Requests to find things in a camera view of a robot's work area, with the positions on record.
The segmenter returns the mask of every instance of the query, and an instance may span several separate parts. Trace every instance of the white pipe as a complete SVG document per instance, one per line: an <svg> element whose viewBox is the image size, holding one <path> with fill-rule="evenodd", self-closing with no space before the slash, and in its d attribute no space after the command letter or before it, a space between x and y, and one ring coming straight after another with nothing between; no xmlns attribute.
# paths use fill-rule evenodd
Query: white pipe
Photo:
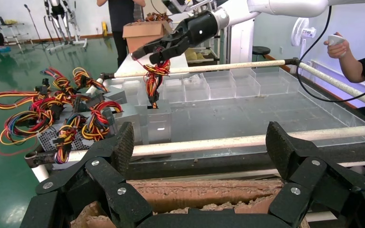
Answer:
<svg viewBox="0 0 365 228"><path fill-rule="evenodd" d="M365 136L365 126L293 132L288 134L292 137L309 141L339 139L347 137ZM179 152L227 149L261 145L265 145L265 135L140 145L134 147L134 153L132 154L132 156L161 155ZM68 161L79 161L80 159L82 159L86 152L87 150L71 151Z"/></svg>
<svg viewBox="0 0 365 228"><path fill-rule="evenodd" d="M352 88L352 87L346 85L345 83L343 83L339 80L336 80L333 77L328 76L305 63L300 63L299 66L300 66L300 68L305 69L306 71L308 71L308 72L312 73L313 75L321 78L322 80L330 83L331 85L335 86L336 88L352 95L353 97L362 94L362 92L360 92L359 90ZM360 97L359 100L361 100L365 103L365 96Z"/></svg>
<svg viewBox="0 0 365 228"><path fill-rule="evenodd" d="M48 172L45 165L39 165L36 168L31 168L37 180L41 183L43 180L48 178Z"/></svg>
<svg viewBox="0 0 365 228"><path fill-rule="evenodd" d="M170 68L170 74L175 73L189 73L189 72L205 72L212 70L229 70L229 69L238 69L238 68L249 68L249 67L272 67L272 66L280 66L284 65L284 60L274 60L274 61L263 61L263 62L249 62L249 63L233 63L233 64L221 64L221 65L211 65L211 66L194 66L194 67L183 67L183 68ZM134 76L144 76L147 71L139 70L139 71L131 71L131 72L122 72L122 73L114 73L116 78L122 77L134 77ZM98 82L103 83L101 78L97 79ZM97 89L91 86L86 93L93 94Z"/></svg>
<svg viewBox="0 0 365 228"><path fill-rule="evenodd" d="M365 161L357 161L357 162L343 162L338 163L343 167L353 167L355 165L365 165ZM253 170L253 171L243 171L243 172L230 172L230 173L218 173L218 174L209 174L209 175L194 175L194 176L184 176L184 177L169 177L169 178L156 178L150 179L151 181L155 180L166 180L166 181L195 181L195 180L223 180L223 179L235 179L235 178L243 178L243 177L254 177L254 176L264 176L264 175L276 175L278 172L277 169L269 169L269 170Z"/></svg>
<svg viewBox="0 0 365 228"><path fill-rule="evenodd" d="M313 212L306 214L307 222L327 221L337 219L330 211L325 212Z"/></svg>

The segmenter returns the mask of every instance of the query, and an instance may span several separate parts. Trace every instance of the white fan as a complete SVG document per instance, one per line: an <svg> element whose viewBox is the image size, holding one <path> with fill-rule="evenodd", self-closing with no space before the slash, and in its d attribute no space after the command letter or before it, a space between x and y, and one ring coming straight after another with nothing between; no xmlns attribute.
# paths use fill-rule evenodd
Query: white fan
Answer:
<svg viewBox="0 0 365 228"><path fill-rule="evenodd" d="M292 46L301 46L299 59L304 54L304 49L306 48L306 38L314 38L316 36L316 29L308 27L308 18L298 18L290 37Z"/></svg>

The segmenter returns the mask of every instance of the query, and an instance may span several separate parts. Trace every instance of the brown cardboard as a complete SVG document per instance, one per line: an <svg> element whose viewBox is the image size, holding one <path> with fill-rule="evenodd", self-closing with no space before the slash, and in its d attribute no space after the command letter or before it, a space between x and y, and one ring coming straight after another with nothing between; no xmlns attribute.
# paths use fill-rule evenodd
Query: brown cardboard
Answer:
<svg viewBox="0 0 365 228"><path fill-rule="evenodd" d="M172 28L167 21L143 21L129 23L124 26L123 37L128 44L129 53L143 45L170 34Z"/></svg>
<svg viewBox="0 0 365 228"><path fill-rule="evenodd" d="M187 213L190 206L202 210L234 209L235 213L267 213L269 205L279 193L283 183L279 180L197 180L197 181L128 181L151 204L155 212ZM220 204L223 200L238 202ZM86 206L71 228L116 228L103 216L96 202ZM309 228L306 219L300 228Z"/></svg>

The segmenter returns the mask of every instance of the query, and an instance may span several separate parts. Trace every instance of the human hand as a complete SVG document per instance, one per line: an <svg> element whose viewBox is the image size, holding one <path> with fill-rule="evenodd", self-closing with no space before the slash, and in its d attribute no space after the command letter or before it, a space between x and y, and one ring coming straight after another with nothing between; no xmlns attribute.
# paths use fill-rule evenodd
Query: human hand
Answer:
<svg viewBox="0 0 365 228"><path fill-rule="evenodd" d="M336 32L335 35L342 37L342 35L339 32ZM328 55L331 58L342 58L343 56L345 56L346 51L349 50L349 42L345 40L341 44L328 46L327 49L328 49Z"/></svg>

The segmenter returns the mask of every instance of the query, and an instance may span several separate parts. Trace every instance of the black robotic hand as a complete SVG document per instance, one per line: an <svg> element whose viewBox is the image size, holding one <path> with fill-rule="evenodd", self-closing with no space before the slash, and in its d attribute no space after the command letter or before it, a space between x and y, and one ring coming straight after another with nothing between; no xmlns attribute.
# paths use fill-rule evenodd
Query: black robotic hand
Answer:
<svg viewBox="0 0 365 228"><path fill-rule="evenodd" d="M183 54L188 48L196 47L217 32L218 23L215 17L210 11L204 11L181 21L171 34L140 47L132 53L132 58L136 60L153 53L149 57L152 64L166 61Z"/></svg>

